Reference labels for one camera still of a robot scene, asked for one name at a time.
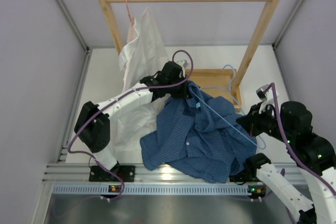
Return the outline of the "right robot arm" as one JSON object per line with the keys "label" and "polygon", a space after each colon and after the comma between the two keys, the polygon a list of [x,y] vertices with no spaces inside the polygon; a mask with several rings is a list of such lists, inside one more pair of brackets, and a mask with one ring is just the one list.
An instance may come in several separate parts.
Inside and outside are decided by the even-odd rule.
{"label": "right robot arm", "polygon": [[250,180],[266,184],[292,214],[296,223],[335,223],[335,151],[332,144],[313,133],[312,113],[300,102],[285,102],[280,107],[285,143],[291,158],[301,169],[311,199],[302,195],[275,168],[263,153],[244,162],[244,174]]}

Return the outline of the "blue checkered shirt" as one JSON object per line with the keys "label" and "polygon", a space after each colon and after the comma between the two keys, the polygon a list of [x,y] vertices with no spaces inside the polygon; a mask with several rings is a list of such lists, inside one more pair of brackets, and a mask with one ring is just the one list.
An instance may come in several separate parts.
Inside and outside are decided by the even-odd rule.
{"label": "blue checkered shirt", "polygon": [[244,169],[257,147],[241,136],[198,100],[193,90],[231,125],[257,143],[236,122],[240,114],[223,97],[212,97],[194,82],[188,83],[189,99],[169,98],[156,117],[156,130],[140,139],[143,164],[155,170],[168,164],[178,171],[209,183],[225,183]]}

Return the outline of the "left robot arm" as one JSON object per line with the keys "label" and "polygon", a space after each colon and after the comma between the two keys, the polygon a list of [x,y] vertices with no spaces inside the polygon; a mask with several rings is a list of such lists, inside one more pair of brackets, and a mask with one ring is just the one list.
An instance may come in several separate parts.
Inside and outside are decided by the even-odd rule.
{"label": "left robot arm", "polygon": [[187,65],[186,60],[169,61],[162,70],[142,78],[122,94],[98,104],[89,101],[83,105],[74,132],[97,162],[91,172],[95,176],[100,175],[100,181],[114,181],[120,169],[120,164],[109,147],[111,122],[167,94],[176,99],[189,98],[188,75],[185,73]]}

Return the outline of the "light blue wire hanger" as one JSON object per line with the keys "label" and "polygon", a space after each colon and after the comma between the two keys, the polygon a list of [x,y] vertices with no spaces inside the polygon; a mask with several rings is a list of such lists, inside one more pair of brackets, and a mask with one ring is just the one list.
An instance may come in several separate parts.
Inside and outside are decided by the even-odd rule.
{"label": "light blue wire hanger", "polygon": [[[226,67],[230,67],[232,69],[232,77],[230,78],[229,80],[229,83],[228,83],[228,86],[226,89],[222,89],[220,87],[207,87],[207,88],[198,88],[199,90],[203,90],[203,89],[219,89],[223,92],[226,92],[228,91],[228,94],[229,96],[236,102],[236,104],[238,105],[238,108],[240,109],[240,112],[243,112],[243,114],[245,115],[245,112],[243,111],[240,103],[238,102],[238,100],[231,94],[231,86],[232,86],[232,82],[233,80],[235,79],[235,75],[236,75],[236,69],[234,69],[234,67],[232,65],[225,65],[223,66],[223,68],[220,70],[220,72],[224,71]],[[201,72],[213,72],[214,75],[218,75],[218,73],[215,73],[216,69],[196,69],[196,70],[193,70],[192,68],[190,69],[186,69],[185,72],[188,74],[188,75],[192,75],[193,72],[198,72],[198,73],[201,73]],[[213,113],[215,113],[220,119],[222,119],[225,123],[227,123],[231,128],[233,128],[236,132],[238,132],[241,136],[243,136],[245,139],[247,139],[248,141],[250,141],[253,145],[255,145],[257,148],[261,149],[261,150],[264,150],[267,145],[264,141],[264,139],[260,136],[260,140],[263,142],[264,146],[263,147],[260,147],[257,143],[254,143],[249,137],[247,137],[245,134],[243,134],[241,131],[239,131],[237,128],[235,128],[233,125],[231,125],[225,118],[223,118],[220,114],[218,114],[213,108],[211,108],[205,101],[203,101],[193,90],[191,90],[191,93],[194,94],[195,97],[198,98],[198,100],[200,102],[202,102],[206,107],[208,107]]]}

